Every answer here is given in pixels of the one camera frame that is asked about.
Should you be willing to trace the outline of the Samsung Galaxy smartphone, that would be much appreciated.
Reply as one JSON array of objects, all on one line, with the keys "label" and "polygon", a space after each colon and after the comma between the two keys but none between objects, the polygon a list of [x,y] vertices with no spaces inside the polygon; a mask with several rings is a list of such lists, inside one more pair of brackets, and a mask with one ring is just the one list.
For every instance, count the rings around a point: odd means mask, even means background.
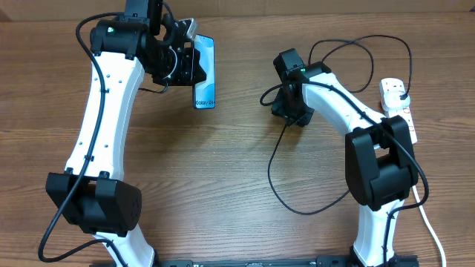
[{"label": "Samsung Galaxy smartphone", "polygon": [[196,35],[194,48],[200,52],[199,68],[193,86],[193,104],[196,109],[215,108],[214,39]]}]

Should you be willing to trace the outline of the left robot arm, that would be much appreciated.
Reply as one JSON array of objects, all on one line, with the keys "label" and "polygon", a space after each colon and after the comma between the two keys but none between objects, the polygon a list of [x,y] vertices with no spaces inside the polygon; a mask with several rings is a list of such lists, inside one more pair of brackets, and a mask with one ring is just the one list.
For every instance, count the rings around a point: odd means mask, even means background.
[{"label": "left robot arm", "polygon": [[64,218],[103,244],[114,266],[158,266],[139,225],[143,196],[125,182],[125,140],[134,100],[150,75],[159,91],[191,87],[193,106],[215,106],[214,41],[193,18],[176,19],[164,1],[128,1],[122,12],[93,16],[82,48],[91,89],[82,127],[61,173],[45,189]]}]

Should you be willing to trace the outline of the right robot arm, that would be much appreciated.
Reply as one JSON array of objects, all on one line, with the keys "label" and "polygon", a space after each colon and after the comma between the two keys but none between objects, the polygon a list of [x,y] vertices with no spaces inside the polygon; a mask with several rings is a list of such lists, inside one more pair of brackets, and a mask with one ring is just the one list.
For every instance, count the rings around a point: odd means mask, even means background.
[{"label": "right robot arm", "polygon": [[346,255],[319,255],[317,266],[418,266],[415,256],[393,249],[398,213],[423,173],[414,158],[407,122],[386,117],[355,98],[322,62],[305,65],[296,49],[273,65],[281,84],[269,103],[285,126],[309,124],[319,112],[343,137],[345,179],[359,204],[358,233]]}]

